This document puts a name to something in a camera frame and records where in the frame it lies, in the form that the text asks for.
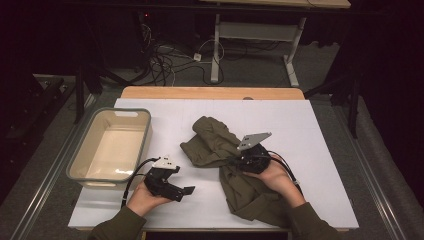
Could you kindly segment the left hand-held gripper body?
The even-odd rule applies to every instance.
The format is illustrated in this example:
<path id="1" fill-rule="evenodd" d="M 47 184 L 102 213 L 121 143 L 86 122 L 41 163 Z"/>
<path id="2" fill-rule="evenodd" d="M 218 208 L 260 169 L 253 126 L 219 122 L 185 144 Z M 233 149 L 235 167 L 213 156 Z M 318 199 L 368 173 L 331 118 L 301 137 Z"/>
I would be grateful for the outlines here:
<path id="1" fill-rule="evenodd" d="M 171 177 L 170 169 L 177 166 L 168 156 L 160 157 L 148 171 L 144 184 L 154 196 L 168 198 L 180 202 L 183 198 L 183 188 L 168 182 Z"/>

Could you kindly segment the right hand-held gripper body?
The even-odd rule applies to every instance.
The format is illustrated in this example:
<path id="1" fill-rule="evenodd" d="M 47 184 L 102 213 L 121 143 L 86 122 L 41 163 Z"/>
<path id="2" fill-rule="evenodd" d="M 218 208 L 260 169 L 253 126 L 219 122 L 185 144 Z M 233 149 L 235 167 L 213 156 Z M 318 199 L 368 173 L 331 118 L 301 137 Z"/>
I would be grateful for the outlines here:
<path id="1" fill-rule="evenodd" d="M 243 137 L 237 147 L 241 156 L 236 163 L 241 171 L 260 174 L 269 166 L 271 156 L 261 142 L 270 136 L 270 132 L 265 132 L 248 134 Z"/>

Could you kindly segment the olive green pants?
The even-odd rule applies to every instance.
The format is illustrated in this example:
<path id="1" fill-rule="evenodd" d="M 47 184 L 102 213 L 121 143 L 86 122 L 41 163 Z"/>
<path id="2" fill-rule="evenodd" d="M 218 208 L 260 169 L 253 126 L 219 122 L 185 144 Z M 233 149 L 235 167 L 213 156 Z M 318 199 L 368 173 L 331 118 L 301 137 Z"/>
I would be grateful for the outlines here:
<path id="1" fill-rule="evenodd" d="M 262 181 L 249 177 L 228 163 L 238 158 L 240 140 L 221 121 L 200 117 L 192 126 L 196 135 L 180 144 L 191 163 L 199 168 L 218 168 L 219 180 L 232 214 L 245 220 L 258 220 L 289 228 L 289 206 L 283 197 Z"/>

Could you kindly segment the beige plastic basket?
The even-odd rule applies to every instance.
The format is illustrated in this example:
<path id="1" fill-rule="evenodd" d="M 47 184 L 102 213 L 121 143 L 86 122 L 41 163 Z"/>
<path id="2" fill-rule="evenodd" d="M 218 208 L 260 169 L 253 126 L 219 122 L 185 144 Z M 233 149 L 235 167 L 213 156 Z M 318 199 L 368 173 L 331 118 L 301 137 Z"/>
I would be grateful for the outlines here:
<path id="1" fill-rule="evenodd" d="M 147 159 L 152 133 L 146 109 L 97 110 L 68 164 L 68 178 L 90 189 L 124 189 Z"/>

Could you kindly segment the person's left hand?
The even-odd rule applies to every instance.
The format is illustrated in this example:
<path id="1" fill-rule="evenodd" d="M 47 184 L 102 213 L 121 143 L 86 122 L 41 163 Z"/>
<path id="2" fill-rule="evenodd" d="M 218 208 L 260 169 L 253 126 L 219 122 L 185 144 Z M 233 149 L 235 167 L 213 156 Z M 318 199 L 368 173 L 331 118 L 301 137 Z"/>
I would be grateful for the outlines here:
<path id="1" fill-rule="evenodd" d="M 154 196 L 143 182 L 134 189 L 126 206 L 140 217 L 145 216 L 154 208 L 170 203 L 171 200 L 161 196 Z"/>

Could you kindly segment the person's right hand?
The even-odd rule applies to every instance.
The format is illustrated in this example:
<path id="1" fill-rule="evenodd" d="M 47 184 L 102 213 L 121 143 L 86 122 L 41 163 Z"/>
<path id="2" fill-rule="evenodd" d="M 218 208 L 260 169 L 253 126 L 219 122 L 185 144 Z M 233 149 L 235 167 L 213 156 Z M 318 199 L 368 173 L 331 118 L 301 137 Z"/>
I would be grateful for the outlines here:
<path id="1" fill-rule="evenodd" d="M 268 188 L 279 193 L 291 208 L 306 203 L 305 198 L 279 163 L 273 161 L 260 174 L 245 172 L 245 175 L 261 180 Z"/>

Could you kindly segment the white table board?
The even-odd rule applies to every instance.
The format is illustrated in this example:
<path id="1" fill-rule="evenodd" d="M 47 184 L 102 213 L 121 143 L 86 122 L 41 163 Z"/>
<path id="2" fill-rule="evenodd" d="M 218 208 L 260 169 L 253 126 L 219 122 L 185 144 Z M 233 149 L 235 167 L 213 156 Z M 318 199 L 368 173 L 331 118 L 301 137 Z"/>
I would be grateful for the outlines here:
<path id="1" fill-rule="evenodd" d="M 123 108 L 145 108 L 152 116 L 153 136 L 148 156 L 167 155 L 179 166 L 171 183 L 194 192 L 179 202 L 152 210 L 148 231 L 268 231 L 270 225 L 230 213 L 217 169 L 194 167 L 180 145 L 194 135 L 202 116 L 213 117 L 238 137 L 269 133 L 266 149 L 279 153 L 299 181 L 304 197 L 318 215 L 338 230 L 355 229 L 357 219 L 307 100 L 169 100 L 124 99 Z"/>

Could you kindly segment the wooden table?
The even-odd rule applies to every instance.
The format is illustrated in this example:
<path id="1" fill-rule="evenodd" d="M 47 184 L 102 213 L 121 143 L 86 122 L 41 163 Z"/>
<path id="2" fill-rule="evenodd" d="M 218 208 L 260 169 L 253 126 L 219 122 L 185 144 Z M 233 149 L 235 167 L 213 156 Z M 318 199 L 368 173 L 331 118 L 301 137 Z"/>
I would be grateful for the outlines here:
<path id="1" fill-rule="evenodd" d="M 249 88 L 249 87 L 159 87 L 130 86 L 122 94 L 125 99 L 212 99 L 243 100 L 304 100 L 297 88 Z"/>

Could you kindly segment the black metal stand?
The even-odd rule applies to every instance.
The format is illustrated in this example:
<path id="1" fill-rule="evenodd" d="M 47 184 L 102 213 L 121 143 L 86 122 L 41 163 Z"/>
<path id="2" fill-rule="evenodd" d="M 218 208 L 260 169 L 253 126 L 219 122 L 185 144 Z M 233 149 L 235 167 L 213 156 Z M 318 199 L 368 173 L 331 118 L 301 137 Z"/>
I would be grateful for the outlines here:
<path id="1" fill-rule="evenodd" d="M 76 117 L 74 123 L 79 123 L 85 113 L 84 87 L 87 87 L 91 94 L 101 94 L 103 87 L 100 82 L 100 77 L 107 77 L 119 86 L 127 87 L 133 86 L 135 82 L 143 79 L 147 73 L 148 70 L 146 69 L 139 70 L 138 75 L 131 80 L 127 80 L 111 70 L 108 70 L 94 58 L 79 55 L 76 70 Z"/>
<path id="2" fill-rule="evenodd" d="M 340 73 L 304 92 L 303 95 L 309 99 L 316 94 L 330 94 L 332 105 L 342 106 L 347 103 L 349 105 L 347 127 L 352 137 L 357 138 L 357 108 L 362 79 L 361 64 L 351 62 L 345 63 L 343 67 L 344 69 Z"/>

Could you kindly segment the metal floor rail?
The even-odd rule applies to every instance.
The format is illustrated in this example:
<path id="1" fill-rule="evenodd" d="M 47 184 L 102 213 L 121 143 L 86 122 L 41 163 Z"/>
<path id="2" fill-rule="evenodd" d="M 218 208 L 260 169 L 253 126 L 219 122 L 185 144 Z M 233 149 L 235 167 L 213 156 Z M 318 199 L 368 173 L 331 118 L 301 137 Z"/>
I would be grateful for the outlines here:
<path id="1" fill-rule="evenodd" d="M 43 134 L 30 161 L 2 206 L 5 240 L 82 240 L 68 226 L 81 186 L 66 176 L 77 103 L 70 97 Z"/>
<path id="2" fill-rule="evenodd" d="M 366 158 L 366 155 L 361 148 L 359 141 L 353 137 L 347 126 L 348 121 L 346 120 L 342 108 L 335 107 L 334 111 L 337 120 L 340 122 L 343 131 L 347 135 L 347 138 L 349 139 L 349 142 L 354 149 L 359 164 L 359 170 L 373 199 L 374 205 L 380 215 L 380 219 L 383 221 L 386 231 L 390 235 L 390 239 L 406 240 L 406 235 L 399 224 L 391 203 L 386 194 L 383 192 L 381 185 L 378 183 L 378 180 L 373 170 L 371 169 L 370 164 L 368 163 L 368 159 Z"/>

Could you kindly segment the white frame desk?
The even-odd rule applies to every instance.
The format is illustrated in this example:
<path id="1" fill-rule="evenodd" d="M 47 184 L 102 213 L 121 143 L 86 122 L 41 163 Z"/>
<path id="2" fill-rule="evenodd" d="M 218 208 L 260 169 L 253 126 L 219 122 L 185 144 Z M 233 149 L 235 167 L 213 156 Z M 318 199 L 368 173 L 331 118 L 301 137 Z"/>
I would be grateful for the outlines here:
<path id="1" fill-rule="evenodd" d="M 293 10 L 340 10 L 349 9 L 349 0 L 202 0 L 213 3 L 217 7 L 225 4 L 241 4 L 242 6 L 270 7 L 276 10 L 278 7 L 288 7 Z M 223 21 L 221 15 L 215 15 L 215 30 L 213 39 L 213 55 L 211 60 L 210 81 L 215 84 L 223 79 L 220 74 L 220 61 L 224 53 L 221 39 L 243 39 L 243 40 L 266 40 L 277 42 L 288 42 L 291 44 L 290 52 L 283 56 L 283 66 L 286 70 L 289 83 L 292 87 L 298 87 L 299 82 L 293 66 L 300 38 L 302 36 L 307 17 L 300 17 L 293 24 L 277 23 L 255 23 L 231 20 Z"/>

